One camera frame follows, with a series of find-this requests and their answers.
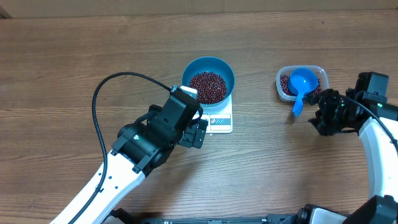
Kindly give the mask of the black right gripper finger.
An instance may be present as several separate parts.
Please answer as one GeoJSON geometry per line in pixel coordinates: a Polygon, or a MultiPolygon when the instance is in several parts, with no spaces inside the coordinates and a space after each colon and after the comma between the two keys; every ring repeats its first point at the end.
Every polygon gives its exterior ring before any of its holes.
{"type": "Polygon", "coordinates": [[[311,106],[325,105],[334,101],[339,101],[340,93],[334,89],[326,89],[317,94],[307,96],[307,103],[311,106]]]}
{"type": "Polygon", "coordinates": [[[310,118],[308,120],[308,122],[313,125],[313,127],[317,130],[317,132],[321,136],[328,136],[329,135],[328,127],[323,121],[319,121],[316,118],[310,118]]]}

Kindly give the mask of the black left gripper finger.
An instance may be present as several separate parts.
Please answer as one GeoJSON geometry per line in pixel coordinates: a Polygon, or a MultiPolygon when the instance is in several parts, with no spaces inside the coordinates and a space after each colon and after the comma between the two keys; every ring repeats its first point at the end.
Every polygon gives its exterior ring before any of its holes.
{"type": "Polygon", "coordinates": [[[201,119],[196,125],[195,136],[193,139],[192,146],[194,148],[200,149],[203,145],[206,129],[208,126],[208,121],[206,119],[201,119]]]}
{"type": "Polygon", "coordinates": [[[183,136],[179,142],[179,145],[187,148],[199,148],[197,131],[197,124],[187,127],[183,132],[183,136]]]}

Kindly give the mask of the blue plastic measuring scoop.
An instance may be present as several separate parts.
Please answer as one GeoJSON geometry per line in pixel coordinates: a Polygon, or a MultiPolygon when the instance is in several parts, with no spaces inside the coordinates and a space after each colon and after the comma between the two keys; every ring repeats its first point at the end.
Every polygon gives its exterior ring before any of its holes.
{"type": "Polygon", "coordinates": [[[300,116],[303,110],[303,99],[318,86],[317,76],[307,68],[298,68],[292,72],[288,80],[289,90],[296,95],[292,108],[294,116],[300,116]]]}

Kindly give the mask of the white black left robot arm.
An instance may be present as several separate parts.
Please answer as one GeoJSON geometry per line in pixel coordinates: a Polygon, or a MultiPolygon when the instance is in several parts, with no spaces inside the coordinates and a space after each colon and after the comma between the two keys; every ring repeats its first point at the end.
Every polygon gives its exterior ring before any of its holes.
{"type": "Polygon", "coordinates": [[[134,162],[147,146],[144,136],[137,131],[121,134],[106,152],[102,133],[96,117],[95,105],[92,106],[93,121],[103,151],[103,164],[98,173],[91,178],[78,195],[54,219],[52,223],[102,223],[110,211],[152,172],[161,166],[171,155],[173,149],[155,150],[149,157],[144,156],[134,162]]]}

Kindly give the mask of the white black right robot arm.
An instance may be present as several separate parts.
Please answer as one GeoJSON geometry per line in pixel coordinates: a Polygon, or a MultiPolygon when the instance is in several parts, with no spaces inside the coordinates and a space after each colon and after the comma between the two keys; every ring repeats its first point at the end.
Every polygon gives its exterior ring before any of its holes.
{"type": "Polygon", "coordinates": [[[357,133],[368,166],[369,200],[349,215],[307,205],[296,223],[397,223],[397,107],[380,92],[327,89],[304,102],[318,105],[310,123],[322,136],[357,133]]]}

